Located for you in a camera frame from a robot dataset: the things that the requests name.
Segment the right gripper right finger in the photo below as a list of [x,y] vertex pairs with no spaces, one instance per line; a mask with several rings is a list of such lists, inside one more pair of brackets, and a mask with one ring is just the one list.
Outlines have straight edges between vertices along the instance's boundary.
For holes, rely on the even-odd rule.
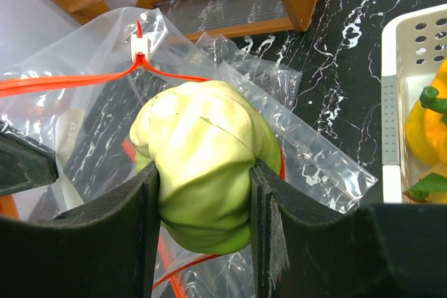
[[373,204],[340,214],[251,169],[257,297],[445,297],[446,207]]

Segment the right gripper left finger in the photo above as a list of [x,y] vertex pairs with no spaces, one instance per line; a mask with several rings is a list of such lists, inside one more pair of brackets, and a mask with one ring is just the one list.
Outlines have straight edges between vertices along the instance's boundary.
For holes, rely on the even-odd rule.
[[160,218],[154,164],[36,222],[1,218],[2,297],[150,297]]

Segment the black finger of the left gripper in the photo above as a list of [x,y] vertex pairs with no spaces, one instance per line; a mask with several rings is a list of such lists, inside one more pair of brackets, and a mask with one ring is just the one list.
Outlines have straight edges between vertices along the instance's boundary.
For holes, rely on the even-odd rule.
[[55,182],[55,152],[1,122],[1,195],[11,195]]

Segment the clear red zip bag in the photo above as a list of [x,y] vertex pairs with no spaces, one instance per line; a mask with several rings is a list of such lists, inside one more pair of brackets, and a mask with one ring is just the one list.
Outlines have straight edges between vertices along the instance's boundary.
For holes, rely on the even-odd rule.
[[[124,8],[100,16],[13,66],[2,80],[124,72],[124,77],[1,99],[1,122],[55,152],[57,180],[1,195],[1,218],[36,222],[91,202],[135,176],[129,128],[139,109],[177,80],[131,69],[131,37],[149,36],[155,68],[220,80],[215,63],[157,10]],[[159,228],[154,278],[193,259]],[[150,297],[253,297],[249,248],[173,276]]]

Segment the yellow bell pepper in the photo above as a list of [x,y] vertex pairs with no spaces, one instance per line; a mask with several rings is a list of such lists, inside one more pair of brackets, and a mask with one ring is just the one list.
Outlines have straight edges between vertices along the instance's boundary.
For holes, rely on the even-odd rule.
[[428,165],[446,163],[446,62],[423,88],[405,123],[414,156]]

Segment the light green cabbage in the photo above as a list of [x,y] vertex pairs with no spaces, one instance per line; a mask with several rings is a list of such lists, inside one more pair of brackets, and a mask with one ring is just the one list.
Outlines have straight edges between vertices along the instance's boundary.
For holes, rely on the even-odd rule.
[[158,210],[183,248],[225,255],[250,242],[251,169],[274,172],[282,152],[270,125],[232,85],[186,82],[149,99],[129,133],[139,170],[155,164]]

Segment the orange fruit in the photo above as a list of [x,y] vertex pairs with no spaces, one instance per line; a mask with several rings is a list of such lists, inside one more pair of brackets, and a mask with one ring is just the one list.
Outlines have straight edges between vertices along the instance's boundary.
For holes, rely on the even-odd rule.
[[416,204],[446,204],[446,164],[431,167],[403,195]]

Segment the white plastic basket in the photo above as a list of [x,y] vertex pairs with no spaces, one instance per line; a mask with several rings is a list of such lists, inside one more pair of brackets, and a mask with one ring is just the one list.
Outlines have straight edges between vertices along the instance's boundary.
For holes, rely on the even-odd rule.
[[381,160],[385,203],[428,169],[408,148],[404,123],[423,87],[446,59],[446,5],[400,15],[381,34]]

